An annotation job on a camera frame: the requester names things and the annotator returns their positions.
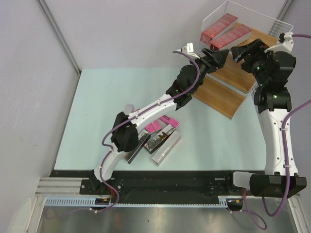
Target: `red box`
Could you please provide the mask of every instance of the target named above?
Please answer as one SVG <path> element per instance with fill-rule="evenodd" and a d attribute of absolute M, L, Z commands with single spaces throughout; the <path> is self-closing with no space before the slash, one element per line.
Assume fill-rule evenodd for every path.
<path fill-rule="evenodd" d="M 219 20 L 217 20 L 212 26 L 207 28 L 201 34 L 201 41 L 207 45 L 210 45 L 210 41 L 223 35 L 230 29 L 232 29 L 238 21 L 238 18 L 231 15 L 225 14 Z"/>
<path fill-rule="evenodd" d="M 241 24 L 239 27 L 232 29 L 231 31 L 223 34 L 215 40 L 212 40 L 210 43 L 211 50 L 224 50 L 230 49 L 233 46 L 237 46 L 238 44 L 247 40 L 252 34 L 252 30 Z"/>

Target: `metal floor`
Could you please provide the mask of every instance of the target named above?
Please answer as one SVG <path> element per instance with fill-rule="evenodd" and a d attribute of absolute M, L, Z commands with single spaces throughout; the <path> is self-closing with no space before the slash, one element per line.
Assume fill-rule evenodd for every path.
<path fill-rule="evenodd" d="M 269 233 L 296 233 L 292 212 L 287 204 L 279 216 L 268 217 L 261 199 L 248 198 L 250 209 L 267 222 Z M 278 203 L 269 199 L 270 211 Z M 52 217 L 72 207 L 45 207 Z M 230 214 L 226 209 L 191 207 L 114 207 L 103 213 L 80 211 L 48 220 L 42 217 L 38 233 L 256 233 L 262 232 L 247 213 Z"/>

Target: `white wire rack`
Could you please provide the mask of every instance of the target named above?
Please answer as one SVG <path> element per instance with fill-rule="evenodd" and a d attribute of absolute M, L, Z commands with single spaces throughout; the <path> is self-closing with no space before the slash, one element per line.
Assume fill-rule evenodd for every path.
<path fill-rule="evenodd" d="M 293 29 L 291 24 L 265 16 L 234 2 L 226 1 L 203 20 L 201 32 L 227 13 L 238 17 L 239 23 L 275 38 L 278 38 L 281 33 L 291 32 Z"/>

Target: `pink box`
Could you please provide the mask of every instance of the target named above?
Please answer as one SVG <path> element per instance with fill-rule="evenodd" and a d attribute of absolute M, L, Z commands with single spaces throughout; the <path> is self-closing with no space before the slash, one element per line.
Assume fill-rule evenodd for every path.
<path fill-rule="evenodd" d="M 223 35 L 230 29 L 232 29 L 238 21 L 238 18 L 231 15 L 225 14 L 219 20 L 217 20 L 213 25 L 207 28 L 201 34 L 201 41 L 207 45 L 210 45 L 210 41 Z"/>
<path fill-rule="evenodd" d="M 210 43 L 211 50 L 224 50 L 230 49 L 233 46 L 237 46 L 238 44 L 247 40 L 252 34 L 252 30 L 241 24 L 239 27 L 232 29 L 231 31 L 223 34 L 215 40 L 212 40 Z"/>

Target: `wire shelf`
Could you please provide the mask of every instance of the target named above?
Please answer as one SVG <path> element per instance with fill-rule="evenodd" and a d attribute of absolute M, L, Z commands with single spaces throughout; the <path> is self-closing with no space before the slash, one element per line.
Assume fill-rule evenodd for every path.
<path fill-rule="evenodd" d="M 227 13 L 238 17 L 239 23 L 245 24 L 274 38 L 278 38 L 281 33 L 291 32 L 293 29 L 291 24 L 265 16 L 232 1 L 226 1 L 203 20 L 201 32 Z"/>

